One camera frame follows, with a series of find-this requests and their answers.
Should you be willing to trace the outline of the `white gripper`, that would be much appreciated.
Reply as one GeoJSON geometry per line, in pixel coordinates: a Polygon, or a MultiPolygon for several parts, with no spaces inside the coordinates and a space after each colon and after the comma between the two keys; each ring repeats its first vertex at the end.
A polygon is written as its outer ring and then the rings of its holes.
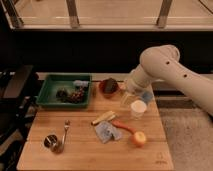
{"type": "MultiPolygon", "coordinates": [[[[127,82],[126,89],[129,93],[135,95],[141,95],[144,91],[144,87],[140,84],[136,84],[135,82],[127,82]]],[[[121,106],[131,105],[133,102],[139,99],[138,96],[131,96],[129,93],[125,93],[120,101],[121,106]]]]}

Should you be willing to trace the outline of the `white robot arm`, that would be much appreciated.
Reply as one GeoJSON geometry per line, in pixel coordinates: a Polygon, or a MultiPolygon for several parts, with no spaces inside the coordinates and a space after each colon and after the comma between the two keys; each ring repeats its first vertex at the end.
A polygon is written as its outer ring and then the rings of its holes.
{"type": "Polygon", "coordinates": [[[145,49],[138,66],[126,77],[127,92],[141,94],[152,82],[164,80],[213,117],[213,80],[197,74],[179,63],[180,52],[174,45],[145,49]]]}

